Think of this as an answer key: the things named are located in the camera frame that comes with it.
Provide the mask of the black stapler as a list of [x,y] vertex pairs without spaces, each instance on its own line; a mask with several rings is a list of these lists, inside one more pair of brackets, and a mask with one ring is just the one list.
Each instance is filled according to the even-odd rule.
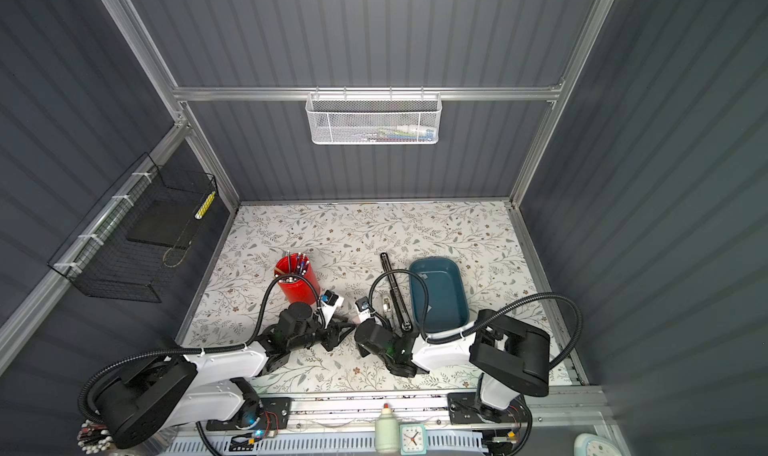
[[[390,258],[386,252],[382,252],[382,254],[380,254],[380,261],[385,272],[388,273],[389,271],[393,270]],[[393,303],[395,316],[399,323],[400,329],[403,333],[410,333],[413,330],[413,323],[408,314],[405,301],[396,277],[393,273],[388,273],[386,277],[390,287],[390,297]]]

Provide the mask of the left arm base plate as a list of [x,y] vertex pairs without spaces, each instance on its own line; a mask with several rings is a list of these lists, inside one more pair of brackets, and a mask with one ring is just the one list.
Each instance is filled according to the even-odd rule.
[[229,420],[209,420],[205,430],[283,430],[287,427],[291,405],[292,399],[287,397],[262,398],[258,404],[246,401]]

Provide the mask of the teal plastic tray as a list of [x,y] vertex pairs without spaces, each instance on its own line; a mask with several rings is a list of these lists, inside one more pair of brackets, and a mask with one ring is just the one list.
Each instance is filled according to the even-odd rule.
[[438,333],[464,326],[469,321],[469,306],[458,265],[445,257],[413,261],[409,270],[417,273],[429,291],[429,306],[424,329]]

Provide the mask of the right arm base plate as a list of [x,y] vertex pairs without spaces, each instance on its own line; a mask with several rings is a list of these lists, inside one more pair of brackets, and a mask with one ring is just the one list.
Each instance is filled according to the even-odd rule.
[[527,424],[532,415],[524,400],[513,399],[505,409],[482,403],[477,393],[452,392],[447,395],[449,419],[455,425],[467,424]]

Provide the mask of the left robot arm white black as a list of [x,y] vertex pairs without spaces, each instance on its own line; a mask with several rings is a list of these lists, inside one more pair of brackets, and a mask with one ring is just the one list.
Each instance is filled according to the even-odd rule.
[[147,351],[112,363],[91,376],[78,408],[102,423],[120,449],[137,446],[169,427],[235,419],[259,425],[264,409],[250,380],[282,367],[292,351],[338,346],[355,325],[292,303],[278,321],[237,345]]

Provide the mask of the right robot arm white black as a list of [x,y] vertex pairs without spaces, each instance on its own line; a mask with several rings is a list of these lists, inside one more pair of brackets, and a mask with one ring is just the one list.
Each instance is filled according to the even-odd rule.
[[481,371],[480,406],[503,410],[519,395],[549,394],[547,332],[506,315],[492,319],[482,310],[473,325],[438,336],[436,344],[413,333],[398,336],[368,319],[357,326],[355,343],[363,357],[378,357],[394,376],[413,378],[448,366],[471,365]]

